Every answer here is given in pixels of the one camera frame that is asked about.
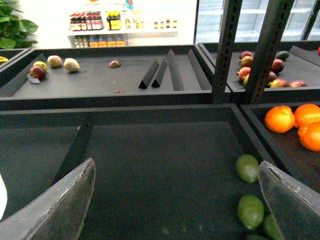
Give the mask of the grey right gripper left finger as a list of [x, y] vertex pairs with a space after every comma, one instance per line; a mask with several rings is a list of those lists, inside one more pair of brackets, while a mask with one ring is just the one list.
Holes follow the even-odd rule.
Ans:
[[76, 240], [92, 199], [96, 166], [89, 158], [0, 223], [2, 240]]

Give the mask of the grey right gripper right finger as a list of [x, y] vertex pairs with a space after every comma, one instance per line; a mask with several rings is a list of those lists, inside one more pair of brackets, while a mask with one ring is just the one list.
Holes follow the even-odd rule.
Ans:
[[285, 240], [320, 238], [320, 194], [273, 164], [259, 165], [263, 198]]

